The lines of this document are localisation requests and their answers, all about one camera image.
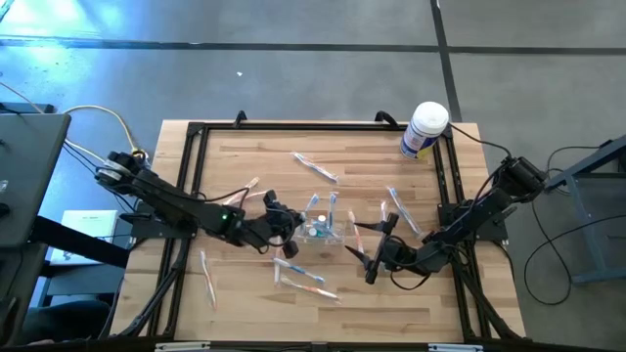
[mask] clear plastic container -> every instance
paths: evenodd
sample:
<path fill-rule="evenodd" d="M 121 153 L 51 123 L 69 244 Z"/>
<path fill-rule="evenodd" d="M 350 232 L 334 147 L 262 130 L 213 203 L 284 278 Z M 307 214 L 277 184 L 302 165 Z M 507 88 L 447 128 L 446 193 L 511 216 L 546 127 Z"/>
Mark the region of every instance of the clear plastic container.
<path fill-rule="evenodd" d="M 306 222 L 295 229 L 293 239 L 299 243 L 343 245 L 345 243 L 347 222 L 335 221 L 333 230 L 318 218 L 307 218 Z"/>

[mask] metal bracket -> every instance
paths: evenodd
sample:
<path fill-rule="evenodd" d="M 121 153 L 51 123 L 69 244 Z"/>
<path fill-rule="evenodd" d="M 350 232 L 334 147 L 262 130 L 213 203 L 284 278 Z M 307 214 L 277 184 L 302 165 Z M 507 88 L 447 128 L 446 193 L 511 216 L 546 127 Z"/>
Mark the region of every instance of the metal bracket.
<path fill-rule="evenodd" d="M 376 113 L 376 116 L 374 117 L 374 122 L 383 122 L 383 121 L 388 123 L 394 128 L 400 127 L 398 125 L 398 122 L 396 122 L 395 119 L 391 117 L 390 114 L 388 114 L 386 111 L 380 110 L 379 112 Z"/>
<path fill-rule="evenodd" d="M 189 122 L 187 125 L 187 137 L 196 136 L 203 128 L 204 123 L 202 122 Z"/>
<path fill-rule="evenodd" d="M 247 120 L 246 112 L 243 110 L 239 110 L 237 118 L 235 118 L 235 123 L 233 124 L 233 127 L 239 128 L 239 126 L 242 124 L 242 121 L 245 120 Z"/>

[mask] wire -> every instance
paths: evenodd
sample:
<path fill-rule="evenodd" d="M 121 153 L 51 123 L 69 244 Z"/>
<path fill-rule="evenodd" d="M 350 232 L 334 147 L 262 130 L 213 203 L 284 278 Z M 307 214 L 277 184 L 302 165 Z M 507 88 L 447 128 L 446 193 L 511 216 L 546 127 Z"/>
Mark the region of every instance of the wire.
<path fill-rule="evenodd" d="M 559 258 L 559 262 L 562 265 L 563 270 L 565 270 L 565 274 L 567 275 L 567 290 L 565 291 L 565 294 L 563 295 L 563 297 L 561 299 L 558 299 L 558 300 L 553 301 L 553 302 L 544 301 L 544 300 L 540 299 L 539 297 L 537 297 L 532 292 L 530 287 L 528 286 L 528 280 L 527 280 L 527 277 L 526 277 L 526 268 L 527 268 L 526 265 L 528 264 L 528 261 L 526 261 L 526 265 L 524 265 L 524 284 L 526 286 L 526 290 L 528 291 L 528 293 L 530 293 L 530 295 L 533 297 L 533 299 L 536 300 L 537 302 L 539 302 L 541 304 L 545 304 L 545 305 L 551 305 L 551 306 L 559 305 L 562 302 L 564 302 L 565 300 L 567 300 L 567 298 L 569 298 L 569 294 L 571 294 L 571 286 L 572 286 L 571 273 L 569 272 L 569 268 L 567 268 L 567 264 L 565 264 L 565 261 L 563 260 L 563 257 L 560 255 L 559 251 L 555 247 L 555 244 L 552 243 L 552 240 L 550 240 L 550 238 L 548 237 L 548 234 L 546 233 L 546 230 L 544 229 L 543 225 L 541 225 L 541 221 L 539 220 L 539 215 L 537 214 L 537 208 L 535 207 L 535 201 L 534 200 L 530 203 L 530 207 L 532 208 L 532 214 L 535 217 L 535 221 L 537 221 L 537 225 L 539 226 L 539 230 L 541 231 L 541 234 L 544 236 L 546 241 L 550 244 L 550 247 L 555 252 L 557 257 Z"/>
<path fill-rule="evenodd" d="M 513 267 L 513 260 L 511 259 L 511 255 L 509 254 L 507 249 L 500 242 L 492 241 L 492 243 L 496 244 L 496 246 L 498 248 L 500 248 L 500 250 L 502 250 L 502 252 L 505 254 L 507 259 L 509 260 L 509 267 L 511 267 L 511 276 L 513 277 L 513 280 L 515 280 L 515 270 L 514 270 L 514 267 Z"/>
<path fill-rule="evenodd" d="M 124 277 L 122 276 L 119 280 L 119 285 L 117 285 L 117 290 L 115 291 L 115 297 L 113 298 L 113 302 L 111 304 L 111 309 L 109 314 L 107 315 L 107 319 L 105 320 L 105 324 L 98 335 L 98 339 L 102 339 L 105 337 L 105 334 L 111 332 L 111 325 L 113 322 L 113 315 L 115 314 L 115 308 L 117 307 L 117 300 L 119 298 L 119 293 L 121 291 L 121 284 L 124 282 Z"/>
<path fill-rule="evenodd" d="M 98 159 L 101 163 L 105 163 L 105 160 L 104 160 L 101 156 L 99 156 L 99 155 L 95 154 L 94 152 L 92 152 L 92 151 L 90 151 L 90 150 L 88 150 L 88 149 L 86 149 L 86 148 L 84 148 L 84 147 L 81 147 L 81 146 L 79 146 L 79 145 L 75 144 L 74 142 L 72 142 L 72 141 L 71 141 L 71 140 L 69 140 L 68 138 L 66 138 L 66 143 L 67 143 L 67 144 L 69 144 L 69 145 L 71 145 L 72 147 L 74 147 L 74 148 L 78 149 L 78 150 L 81 150 L 81 151 L 82 151 L 82 152 L 84 152 L 84 153 L 90 154 L 90 155 L 91 155 L 91 156 L 93 156 L 94 158 Z"/>
<path fill-rule="evenodd" d="M 18 92 L 17 90 L 9 87 L 9 85 L 7 85 L 4 82 L 0 82 L 0 85 L 3 85 L 5 88 L 7 88 L 8 90 L 12 91 L 13 93 L 15 93 L 18 97 L 24 99 L 27 103 L 29 103 L 33 109 L 35 109 L 37 112 L 39 113 L 44 113 L 43 110 L 38 107 L 35 103 L 33 103 L 31 100 L 29 100 L 27 97 L 25 97 L 24 95 L 22 95 L 20 92 Z"/>
<path fill-rule="evenodd" d="M 24 99 L 27 103 L 29 103 L 37 112 L 39 113 L 45 113 L 40 107 L 38 107 L 35 103 L 33 103 L 29 98 L 27 98 L 26 96 L 24 96 L 23 94 L 21 94 L 20 92 L 18 92 L 17 90 L 11 88 L 9 85 L 7 85 L 4 82 L 0 82 L 0 85 L 4 86 L 5 88 L 7 88 L 8 90 L 12 91 L 13 93 L 15 93 L 16 95 L 18 95 L 20 98 Z M 73 108 L 69 108 L 68 110 L 65 110 L 64 113 L 70 113 L 76 110 L 86 110 L 86 109 L 96 109 L 96 110 L 102 110 L 104 112 L 108 112 L 110 114 L 112 114 L 113 116 L 115 116 L 117 118 L 117 120 L 119 121 L 119 123 L 121 124 L 122 128 L 124 129 L 124 132 L 126 133 L 126 138 L 128 139 L 128 143 L 130 144 L 130 148 L 131 148 L 131 153 L 135 154 L 136 152 L 139 152 L 143 155 L 146 154 L 145 151 L 140 150 L 137 148 L 137 146 L 135 145 L 135 143 L 133 142 L 133 139 L 130 135 L 130 131 L 128 130 L 128 126 L 126 125 L 126 122 L 124 122 L 124 119 L 121 118 L 121 116 L 119 114 L 117 114 L 115 111 L 104 108 L 104 107 L 100 107 L 100 106 L 95 106 L 95 105 L 85 105 L 85 106 L 77 106 L 77 107 L 73 107 Z M 104 163 L 105 160 L 97 155 L 96 153 L 74 143 L 73 141 L 71 141 L 69 138 L 66 138 L 66 143 L 68 143 L 69 145 L 71 145 L 72 147 L 81 150 L 84 153 L 87 153 L 89 155 L 91 155 L 92 157 L 98 159 L 101 163 Z"/>
<path fill-rule="evenodd" d="M 423 279 L 422 279 L 422 280 L 421 280 L 421 281 L 420 281 L 417 285 L 415 285 L 415 286 L 413 286 L 413 287 L 405 287 L 405 286 L 402 286 L 402 285 L 398 284 L 398 283 L 395 281 L 395 279 L 393 279 L 393 273 L 394 273 L 394 272 L 391 272 L 391 274 L 389 274 L 389 278 L 391 279 L 391 282 L 392 282 L 394 285 L 396 285 L 398 288 L 401 288 L 401 289 L 404 289 L 404 290 L 414 290 L 414 289 L 416 289 L 416 288 L 419 288 L 420 286 L 422 286 L 423 284 L 425 284 L 425 283 L 426 283 L 426 281 L 428 281 L 428 279 L 430 279 L 430 274 L 428 274 L 428 275 L 424 276 L 424 278 L 423 278 Z"/>
<path fill-rule="evenodd" d="M 455 126 L 454 124 L 450 123 L 450 127 L 454 128 L 455 130 L 459 131 L 460 133 L 464 134 L 466 137 L 470 138 L 471 140 L 478 142 L 480 144 L 483 145 L 487 145 L 487 146 L 491 146 L 491 147 L 495 147 L 497 149 L 503 150 L 505 151 L 505 153 L 509 156 L 509 157 L 513 157 L 511 155 L 511 152 L 509 152 L 509 150 L 506 147 L 503 147 L 501 145 L 495 144 L 493 142 L 487 142 L 487 141 L 481 141 L 477 138 L 473 138 L 470 134 L 468 134 L 466 131 L 460 129 L 459 127 Z"/>
<path fill-rule="evenodd" d="M 563 172 L 562 169 L 559 168 L 555 168 L 555 167 L 550 167 L 550 164 L 552 162 L 552 158 L 558 153 L 558 152 L 562 152 L 562 151 L 566 151 L 566 150 L 572 150 L 572 149 L 578 149 L 578 150 L 596 150 L 599 149 L 600 147 L 589 147 L 589 146 L 569 146 L 569 147 L 562 147 L 559 148 L 557 150 L 555 150 L 554 152 L 552 152 L 550 154 L 550 156 L 548 156 L 548 161 L 546 162 L 546 174 L 548 175 L 548 180 L 550 180 L 552 177 L 550 177 L 550 171 L 560 171 Z M 565 190 L 560 190 L 558 188 L 555 189 L 555 192 L 557 192 L 558 194 L 562 195 L 562 196 L 569 196 L 569 192 L 565 191 Z"/>
<path fill-rule="evenodd" d="M 555 248 L 553 242 L 560 239 L 561 237 L 571 234 L 573 232 L 576 232 L 578 230 L 584 229 L 588 226 L 591 225 L 595 225 L 604 221 L 608 221 L 608 220 L 613 220 L 613 219 L 619 219 L 619 218 L 626 218 L 626 214 L 621 214 L 621 215 L 613 215 L 613 216 L 609 216 L 609 217 L 605 217 L 603 219 L 598 219 L 596 221 L 592 221 L 590 223 L 575 227 L 571 230 L 565 231 L 563 233 L 560 233 L 558 235 L 556 235 L 553 238 L 549 238 L 548 235 L 546 234 L 543 226 L 541 225 L 541 223 L 539 223 L 539 217 L 537 216 L 537 212 L 533 207 L 533 213 L 535 215 L 535 220 L 537 220 L 537 224 L 539 225 L 539 229 L 541 230 L 542 234 L 544 235 L 544 237 L 546 238 L 546 240 L 539 244 L 535 250 L 532 251 L 532 253 L 530 253 L 530 255 L 528 256 L 528 258 L 526 259 L 526 262 L 524 263 L 524 285 L 526 287 L 526 290 L 528 291 L 528 293 L 533 297 L 533 299 L 535 299 L 537 302 L 544 304 L 544 305 L 549 305 L 549 306 L 556 306 L 561 304 L 562 302 L 564 302 L 568 297 L 569 294 L 571 293 L 571 289 L 572 289 L 572 280 L 571 280 L 571 275 L 569 273 L 569 269 L 567 268 L 567 266 L 565 265 L 565 262 L 563 261 L 562 257 L 560 256 L 559 251 Z M 542 299 L 540 299 L 539 297 L 537 297 L 532 290 L 530 289 L 530 286 L 528 285 L 528 264 L 530 263 L 530 260 L 535 256 L 535 254 L 539 251 L 539 249 L 543 248 L 546 244 L 549 244 L 553 250 L 555 251 L 555 253 L 559 256 L 559 260 L 561 262 L 561 264 L 563 265 L 563 268 L 565 269 L 565 272 L 567 273 L 567 282 L 568 282 L 568 287 L 567 287 L 567 291 L 565 292 L 565 295 L 563 296 L 563 298 L 553 301 L 553 302 L 548 302 L 548 301 L 544 301 Z"/>
<path fill-rule="evenodd" d="M 482 191 L 485 189 L 485 187 L 487 187 L 487 185 L 489 184 L 489 181 L 491 181 L 491 179 L 493 179 L 496 176 L 496 174 L 499 174 L 502 171 L 502 169 L 504 169 L 507 165 L 508 165 L 507 163 L 500 164 L 500 166 L 498 166 L 498 168 L 496 168 L 489 175 L 489 177 L 487 177 L 485 182 L 482 183 L 482 186 L 480 186 L 480 188 L 478 189 L 478 192 L 476 192 L 476 196 L 473 198 L 473 202 L 469 205 L 468 215 L 471 214 L 471 212 L 473 211 L 474 205 L 478 203 L 478 201 L 480 200 L 480 195 L 482 194 Z"/>
<path fill-rule="evenodd" d="M 128 200 L 126 200 L 124 197 L 122 197 L 121 195 L 119 195 L 119 194 L 117 194 L 117 193 L 115 193 L 115 192 L 113 192 L 113 191 L 111 191 L 111 190 L 107 190 L 107 191 L 109 191 L 109 192 L 110 192 L 110 193 L 111 193 L 111 194 L 115 197 L 115 200 L 117 201 L 117 204 L 119 204 L 119 206 L 121 206 L 121 209 L 122 209 L 122 210 L 124 210 L 124 211 L 126 211 L 126 212 L 129 212 L 129 213 L 133 213 L 133 212 L 135 212 L 135 209 L 134 209 L 134 208 L 133 208 L 133 206 L 132 206 L 132 205 L 128 202 Z M 126 208 L 124 208 L 124 206 L 123 206 L 123 205 L 119 202 L 120 200 L 121 200 L 121 201 L 123 201 L 123 202 L 124 202 L 124 204 L 126 204 L 126 206 L 128 206 L 128 207 L 130 208 L 130 210 L 128 210 L 128 209 L 126 209 Z"/>
<path fill-rule="evenodd" d="M 77 107 L 69 108 L 65 110 L 63 113 L 70 113 L 70 112 L 74 112 L 77 110 L 89 110 L 89 109 L 101 110 L 101 111 L 108 112 L 111 115 L 115 116 L 117 120 L 119 121 L 119 124 L 121 124 L 122 128 L 124 129 L 124 132 L 126 133 L 126 138 L 128 139 L 128 144 L 130 144 L 131 152 L 134 153 L 134 152 L 139 151 L 139 149 L 137 148 L 137 146 L 135 146 L 135 143 L 133 142 L 133 139 L 130 135 L 130 131 L 128 130 L 128 126 L 126 125 L 126 122 L 124 122 L 124 119 L 121 118 L 121 116 L 117 114 L 117 112 L 111 109 L 107 109 L 107 108 L 96 106 L 96 105 L 85 105 L 85 106 L 77 106 Z"/>
<path fill-rule="evenodd" d="M 247 194 L 250 192 L 250 187 L 246 187 L 246 191 L 244 192 L 244 194 L 242 195 L 242 200 L 240 200 L 239 202 L 239 209 L 244 207 L 244 200 L 246 200 Z"/>
<path fill-rule="evenodd" d="M 73 157 L 76 159 L 76 161 L 80 162 L 81 165 L 83 165 L 87 170 L 89 170 L 89 172 L 91 172 L 94 176 L 96 176 L 96 173 L 89 167 L 87 166 L 86 163 L 84 163 L 81 159 L 79 159 L 76 155 L 74 155 L 73 153 L 71 153 L 69 150 L 73 150 L 76 154 L 80 155 L 85 161 L 87 161 L 88 163 L 90 163 L 91 165 L 95 166 L 95 164 L 93 162 L 91 162 L 88 158 L 85 157 L 85 155 L 79 153 L 77 150 L 75 150 L 74 148 L 72 148 L 69 145 L 63 145 L 63 149 L 66 151 L 66 153 L 69 154 L 69 156 Z M 119 204 L 119 206 L 121 207 L 121 209 L 125 212 L 134 212 L 134 207 L 128 202 L 128 200 L 126 200 L 124 197 L 122 197 L 121 195 L 106 189 L 108 192 L 110 192 L 114 197 L 115 197 L 115 201 L 117 202 L 117 204 Z M 122 205 L 122 203 L 120 201 L 123 201 L 131 210 L 128 211 L 128 209 L 124 208 L 124 205 Z"/>
<path fill-rule="evenodd" d="M 119 170 L 116 170 L 116 169 L 113 169 L 113 168 L 108 168 L 108 167 L 97 167 L 97 168 L 96 168 L 96 171 L 100 171 L 100 170 L 108 170 L 108 171 L 113 171 L 113 172 L 117 172 L 117 173 L 119 173 Z M 137 180 L 137 181 L 143 182 L 143 183 L 148 184 L 148 185 L 151 185 L 151 186 L 153 186 L 153 187 L 157 187 L 157 188 L 159 188 L 159 190 L 160 190 L 161 192 L 166 193 L 166 194 L 169 194 L 169 195 L 171 195 L 171 196 L 178 197 L 178 198 L 182 198 L 182 199 L 187 199 L 187 200 L 191 200 L 191 201 L 199 201 L 199 202 L 212 202 L 212 201 L 216 201 L 216 200 L 221 200 L 221 199 L 223 199 L 223 198 L 226 198 L 226 197 L 229 197 L 229 196 L 232 196 L 232 195 L 236 195 L 236 194 L 237 194 L 237 193 L 239 193 L 239 192 L 243 192 L 243 191 L 245 191 L 245 190 L 249 190 L 249 188 L 244 187 L 244 188 L 240 188 L 240 189 L 238 189 L 238 190 L 235 190 L 235 191 L 233 191 L 233 192 L 231 192 L 231 193 L 229 193 L 229 194 L 226 194 L 226 195 L 224 195 L 224 196 L 220 196 L 220 197 L 216 197 L 216 198 L 198 199 L 198 198 L 194 198 L 194 197 L 192 197 L 192 196 L 175 194 L 175 193 L 173 193 L 173 192 L 171 192 L 171 191 L 168 191 L 168 190 L 166 190 L 166 189 L 162 189 L 159 185 L 157 185 L 157 184 L 155 184 L 155 183 L 153 183 L 153 182 L 151 182 L 151 181 L 148 181 L 148 180 L 144 180 L 144 179 L 137 178 L 135 175 L 132 175 L 132 174 L 124 174 L 124 176 L 130 177 L 130 178 L 133 178 L 133 179 L 135 179 L 135 180 Z"/>
<path fill-rule="evenodd" d="M 87 156 L 81 154 L 79 151 L 77 151 L 74 147 L 72 147 L 71 145 L 69 145 L 68 143 L 64 142 L 64 146 L 68 149 L 71 149 L 74 153 L 76 153 L 78 156 L 80 156 L 85 162 L 87 162 L 88 164 L 90 164 L 94 170 L 98 167 L 98 165 L 96 165 L 95 163 L 93 163 Z"/>
<path fill-rule="evenodd" d="M 399 243 L 400 243 L 400 245 L 401 245 L 401 246 L 403 246 L 403 247 L 405 247 L 405 248 L 411 248 L 411 247 L 410 247 L 410 246 L 408 246 L 408 245 L 407 245 L 407 243 L 406 243 L 406 242 L 404 242 L 404 240 L 402 240 L 401 238 L 399 238 L 399 237 L 397 237 L 397 236 L 395 236 L 395 235 L 390 235 L 390 236 L 387 236 L 386 238 L 384 238 L 384 240 L 382 240 L 382 254 L 383 254 L 383 255 L 387 258 L 387 260 L 388 260 L 391 264 L 393 264 L 393 265 L 395 265 L 395 266 L 397 266 L 397 267 L 399 267 L 399 268 L 408 268 L 408 267 L 416 266 L 416 265 L 418 265 L 418 264 L 420 264 L 420 263 L 423 263 L 423 262 L 425 262 L 426 260 L 428 260 L 428 259 L 432 258 L 432 257 L 433 257 L 433 256 L 435 256 L 436 254 L 439 254 L 439 252 L 438 252 L 438 251 L 434 251 L 433 253 L 429 254 L 426 258 L 416 259 L 416 260 L 415 260 L 414 262 L 412 262 L 412 263 L 400 263 L 400 262 L 396 261 L 395 259 L 391 258 L 391 257 L 387 254 L 386 250 L 384 249 L 384 248 L 385 248 L 385 244 L 386 244 L 387 242 L 392 241 L 392 240 L 395 240 L 396 242 L 399 242 Z"/>

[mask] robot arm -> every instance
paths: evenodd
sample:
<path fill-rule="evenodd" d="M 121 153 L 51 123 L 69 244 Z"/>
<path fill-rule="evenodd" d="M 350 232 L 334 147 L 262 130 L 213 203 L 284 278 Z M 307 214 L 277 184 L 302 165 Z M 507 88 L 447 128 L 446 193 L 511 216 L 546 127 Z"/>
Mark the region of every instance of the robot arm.
<path fill-rule="evenodd" d="M 110 153 L 105 166 L 96 176 L 101 186 L 117 194 L 137 197 L 149 206 L 147 213 L 122 216 L 137 226 L 139 236 L 175 233 L 177 238 L 192 237 L 198 229 L 203 229 L 221 241 L 235 246 L 251 245 L 259 251 L 270 245 L 271 238 L 280 237 L 287 258 L 298 252 L 291 236 L 302 219 L 298 212 L 280 204 L 274 191 L 269 191 L 263 199 L 264 215 L 245 219 L 246 212 L 238 207 L 210 202 L 218 199 L 192 197 L 161 180 L 145 167 L 140 154 Z"/>
<path fill-rule="evenodd" d="M 503 213 L 508 214 L 513 203 L 535 199 L 543 190 L 546 179 L 545 173 L 524 157 L 507 157 L 495 176 L 493 188 L 484 197 L 475 199 L 468 209 L 458 214 L 451 225 L 426 236 L 420 248 L 412 248 L 391 234 L 398 220 L 397 214 L 390 213 L 387 220 L 379 224 L 356 224 L 383 232 L 374 259 L 352 247 L 346 247 L 363 263 L 366 283 L 372 285 L 375 282 L 380 263 L 391 272 L 408 270 L 424 277 L 439 272 L 448 263 L 461 269 L 463 264 L 457 244 L 472 237 L 487 221 Z M 502 337 L 519 338 L 498 315 L 476 282 L 464 270 L 458 272 L 478 304 L 484 308 L 496 332 Z"/>

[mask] concrete floor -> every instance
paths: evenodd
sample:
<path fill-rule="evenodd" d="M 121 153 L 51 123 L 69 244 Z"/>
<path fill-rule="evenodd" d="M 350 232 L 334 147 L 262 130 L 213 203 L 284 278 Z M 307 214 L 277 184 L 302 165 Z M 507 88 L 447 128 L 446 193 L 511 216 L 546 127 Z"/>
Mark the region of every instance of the concrete floor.
<path fill-rule="evenodd" d="M 620 0 L 440 0 L 448 44 L 544 48 L 623 48 Z M 60 36 L 162 42 L 436 45 L 427 0 L 16 0 L 2 36 Z M 622 56 L 451 55 L 463 121 L 485 140 L 544 165 L 550 152 L 598 145 L 624 134 L 626 62 Z M 436 53 L 190 51 L 0 47 L 2 80 L 60 110 L 97 104 L 121 113 L 139 144 L 153 151 L 165 118 L 371 120 L 387 110 L 407 120 L 415 106 L 447 106 Z M 0 101 L 15 101 L 0 92 Z M 103 113 L 73 116 L 69 136 L 99 154 L 126 150 L 120 127 Z M 503 155 L 485 148 L 490 169 Z M 585 151 L 565 152 L 564 167 Z M 551 235 L 578 225 L 568 198 L 540 196 Z M 73 159 L 62 154 L 41 214 L 118 208 Z M 528 206 L 507 222 L 517 294 L 529 337 L 597 348 L 626 348 L 624 281 L 576 286 L 558 307 L 536 303 L 521 280 L 541 242 Z M 580 234 L 558 243 L 572 273 L 589 269 Z M 529 283 L 554 299 L 566 280 L 546 250 Z"/>

